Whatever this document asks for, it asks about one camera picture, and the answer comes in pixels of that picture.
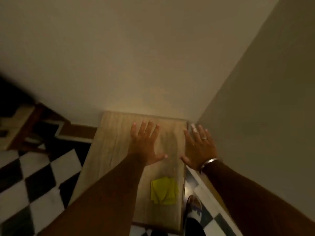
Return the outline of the person's left hand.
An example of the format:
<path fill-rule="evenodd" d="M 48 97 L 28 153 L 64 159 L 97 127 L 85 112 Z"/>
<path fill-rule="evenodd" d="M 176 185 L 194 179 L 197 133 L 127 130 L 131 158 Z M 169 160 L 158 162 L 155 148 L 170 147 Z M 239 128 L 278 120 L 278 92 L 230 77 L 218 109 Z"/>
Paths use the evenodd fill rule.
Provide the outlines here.
<path fill-rule="evenodd" d="M 159 136 L 160 126 L 154 124 L 152 128 L 152 133 L 149 139 L 145 139 L 145 129 L 148 123 L 153 123 L 149 120 L 148 122 L 143 121 L 140 125 L 138 132 L 138 137 L 136 141 L 131 139 L 128 147 L 127 156 L 134 156 L 139 159 L 145 166 L 154 164 L 153 158 L 155 153 L 155 142 Z"/>

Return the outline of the person's right forearm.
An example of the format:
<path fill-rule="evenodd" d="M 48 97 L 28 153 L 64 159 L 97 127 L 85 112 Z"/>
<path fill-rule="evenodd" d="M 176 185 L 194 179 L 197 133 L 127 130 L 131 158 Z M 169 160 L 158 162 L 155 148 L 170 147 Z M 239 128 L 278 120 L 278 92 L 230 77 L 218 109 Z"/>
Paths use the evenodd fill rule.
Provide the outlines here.
<path fill-rule="evenodd" d="M 202 172 L 243 236 L 315 236 L 315 222 L 221 161 L 208 163 Z"/>

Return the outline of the person's left forearm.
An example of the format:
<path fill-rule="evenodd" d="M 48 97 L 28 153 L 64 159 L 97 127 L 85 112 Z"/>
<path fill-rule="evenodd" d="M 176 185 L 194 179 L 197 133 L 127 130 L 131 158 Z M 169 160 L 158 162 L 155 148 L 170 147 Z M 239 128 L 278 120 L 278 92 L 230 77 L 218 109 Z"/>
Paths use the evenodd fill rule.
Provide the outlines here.
<path fill-rule="evenodd" d="M 129 236 L 147 158 L 130 154 L 58 216 L 41 236 Z"/>

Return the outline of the person's shoe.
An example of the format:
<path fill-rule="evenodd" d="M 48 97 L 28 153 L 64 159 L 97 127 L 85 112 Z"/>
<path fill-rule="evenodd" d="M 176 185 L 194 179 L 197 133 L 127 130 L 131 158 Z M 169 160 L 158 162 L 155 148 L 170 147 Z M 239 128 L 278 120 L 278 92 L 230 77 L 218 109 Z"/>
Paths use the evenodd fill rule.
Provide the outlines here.
<path fill-rule="evenodd" d="M 186 204 L 186 218 L 193 218 L 198 222 L 202 219 L 202 204 L 195 195 L 190 195 Z"/>

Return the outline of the person's right hand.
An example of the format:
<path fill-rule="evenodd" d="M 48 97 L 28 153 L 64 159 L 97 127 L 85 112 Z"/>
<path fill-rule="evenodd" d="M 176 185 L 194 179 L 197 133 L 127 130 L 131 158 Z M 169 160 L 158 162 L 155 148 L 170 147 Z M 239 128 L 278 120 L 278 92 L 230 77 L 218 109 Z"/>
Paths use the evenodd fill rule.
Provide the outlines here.
<path fill-rule="evenodd" d="M 185 136 L 185 154 L 192 161 L 192 168 L 193 170 L 202 171 L 204 167 L 208 164 L 220 160 L 217 154 L 217 150 L 215 144 L 213 145 L 208 144 L 206 140 L 205 129 L 198 125 L 196 128 L 199 131 L 201 142 L 195 142 L 193 138 L 192 131 L 191 133 L 184 129 L 184 136 Z"/>

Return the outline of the person's dark trouser leg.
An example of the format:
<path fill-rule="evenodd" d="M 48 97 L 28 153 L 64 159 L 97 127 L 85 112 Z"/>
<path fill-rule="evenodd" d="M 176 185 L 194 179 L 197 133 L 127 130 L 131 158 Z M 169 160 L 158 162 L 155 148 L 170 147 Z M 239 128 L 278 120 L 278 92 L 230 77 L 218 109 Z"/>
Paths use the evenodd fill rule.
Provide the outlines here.
<path fill-rule="evenodd" d="M 206 234 L 195 218 L 187 217 L 184 224 L 184 236 L 206 236 Z"/>

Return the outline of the brown wooden chair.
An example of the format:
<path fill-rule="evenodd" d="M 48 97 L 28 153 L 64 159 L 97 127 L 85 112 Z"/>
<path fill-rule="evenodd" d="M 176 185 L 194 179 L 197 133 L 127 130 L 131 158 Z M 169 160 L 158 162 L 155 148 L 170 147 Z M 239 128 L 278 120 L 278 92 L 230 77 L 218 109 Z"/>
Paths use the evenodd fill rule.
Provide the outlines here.
<path fill-rule="evenodd" d="M 0 151 L 16 150 L 23 153 L 37 152 L 46 154 L 45 149 L 35 146 L 35 143 L 27 142 L 30 137 L 39 141 L 39 145 L 49 143 L 48 137 L 40 137 L 33 132 L 37 122 L 58 124 L 58 132 L 64 124 L 70 124 L 68 119 L 57 114 L 45 105 L 39 103 L 34 106 L 21 105 L 11 117 L 0 117 Z"/>

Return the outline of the yellow folded cloth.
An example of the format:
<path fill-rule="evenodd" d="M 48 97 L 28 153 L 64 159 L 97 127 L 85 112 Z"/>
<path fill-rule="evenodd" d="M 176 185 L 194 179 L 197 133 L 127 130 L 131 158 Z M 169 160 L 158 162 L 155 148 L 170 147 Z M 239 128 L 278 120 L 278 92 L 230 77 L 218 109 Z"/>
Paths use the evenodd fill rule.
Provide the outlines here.
<path fill-rule="evenodd" d="M 151 181 L 150 200 L 157 205 L 175 205 L 179 190 L 174 178 L 162 177 Z"/>

